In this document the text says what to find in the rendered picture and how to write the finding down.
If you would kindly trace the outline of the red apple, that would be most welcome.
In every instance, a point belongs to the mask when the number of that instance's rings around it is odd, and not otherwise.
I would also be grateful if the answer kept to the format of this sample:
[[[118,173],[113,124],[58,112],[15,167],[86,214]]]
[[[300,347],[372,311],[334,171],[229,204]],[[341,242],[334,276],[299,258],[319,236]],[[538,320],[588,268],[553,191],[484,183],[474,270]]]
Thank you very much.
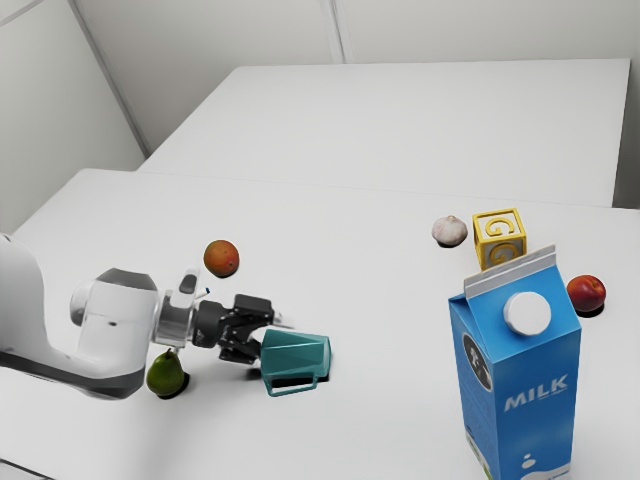
[[[567,284],[567,293],[574,309],[578,312],[592,312],[604,306],[606,287],[593,275],[579,275]]]

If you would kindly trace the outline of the blue milk carton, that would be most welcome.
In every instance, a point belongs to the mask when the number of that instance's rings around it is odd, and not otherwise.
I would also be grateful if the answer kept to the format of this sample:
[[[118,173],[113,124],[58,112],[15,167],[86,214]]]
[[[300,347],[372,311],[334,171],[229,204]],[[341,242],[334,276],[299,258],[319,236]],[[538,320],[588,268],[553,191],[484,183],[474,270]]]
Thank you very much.
[[[488,480],[568,480],[581,325],[547,246],[448,301],[466,439]]]

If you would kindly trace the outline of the white garlic bulb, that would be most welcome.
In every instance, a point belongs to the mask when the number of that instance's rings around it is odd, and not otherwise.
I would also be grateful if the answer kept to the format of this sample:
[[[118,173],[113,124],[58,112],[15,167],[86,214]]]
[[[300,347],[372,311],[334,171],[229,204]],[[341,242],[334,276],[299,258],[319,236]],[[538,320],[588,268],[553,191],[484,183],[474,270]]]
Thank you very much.
[[[438,218],[431,231],[433,239],[441,246],[456,247],[468,236],[466,224],[454,215]]]

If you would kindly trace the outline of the yellow letter block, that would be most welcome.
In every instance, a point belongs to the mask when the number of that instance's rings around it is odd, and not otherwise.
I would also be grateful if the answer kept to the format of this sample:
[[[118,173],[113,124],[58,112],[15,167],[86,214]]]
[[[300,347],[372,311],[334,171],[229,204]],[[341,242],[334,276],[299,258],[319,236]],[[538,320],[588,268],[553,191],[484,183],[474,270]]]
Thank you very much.
[[[482,271],[527,253],[527,234],[516,208],[476,213],[472,226]]]

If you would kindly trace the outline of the orange red mango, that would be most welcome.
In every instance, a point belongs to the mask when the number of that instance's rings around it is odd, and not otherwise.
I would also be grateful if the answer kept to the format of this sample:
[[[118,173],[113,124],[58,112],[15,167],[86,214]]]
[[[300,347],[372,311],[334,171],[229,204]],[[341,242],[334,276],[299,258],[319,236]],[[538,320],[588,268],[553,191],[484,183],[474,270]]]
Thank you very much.
[[[207,245],[203,254],[203,263],[214,276],[227,278],[238,270],[240,256],[233,243],[219,239]]]

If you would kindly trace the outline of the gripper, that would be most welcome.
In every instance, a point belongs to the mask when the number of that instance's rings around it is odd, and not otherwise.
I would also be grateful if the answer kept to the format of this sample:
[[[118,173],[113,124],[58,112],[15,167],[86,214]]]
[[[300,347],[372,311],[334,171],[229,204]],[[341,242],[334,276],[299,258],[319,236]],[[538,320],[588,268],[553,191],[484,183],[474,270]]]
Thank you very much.
[[[253,365],[261,357],[261,343],[253,330],[269,325],[281,325],[281,315],[270,300],[237,294],[232,310],[220,303],[203,300],[194,317],[192,343],[201,348],[220,347],[219,359],[226,362]]]

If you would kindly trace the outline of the green pear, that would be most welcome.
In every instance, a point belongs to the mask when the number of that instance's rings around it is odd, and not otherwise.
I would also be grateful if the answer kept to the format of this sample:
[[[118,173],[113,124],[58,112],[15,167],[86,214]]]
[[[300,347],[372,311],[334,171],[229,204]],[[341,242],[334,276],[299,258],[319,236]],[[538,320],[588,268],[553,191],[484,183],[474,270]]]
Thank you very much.
[[[183,370],[176,352],[169,348],[149,367],[146,386],[161,399],[172,398],[186,389],[189,375]]]

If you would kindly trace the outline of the teal faceted mug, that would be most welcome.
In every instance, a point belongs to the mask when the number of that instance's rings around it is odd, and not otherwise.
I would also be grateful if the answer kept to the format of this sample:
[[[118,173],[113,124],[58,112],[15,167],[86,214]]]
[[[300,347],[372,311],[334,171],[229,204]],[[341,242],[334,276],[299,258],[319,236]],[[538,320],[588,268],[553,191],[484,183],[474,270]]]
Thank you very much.
[[[260,372],[271,397],[313,390],[330,378],[328,336],[270,329],[264,334]]]

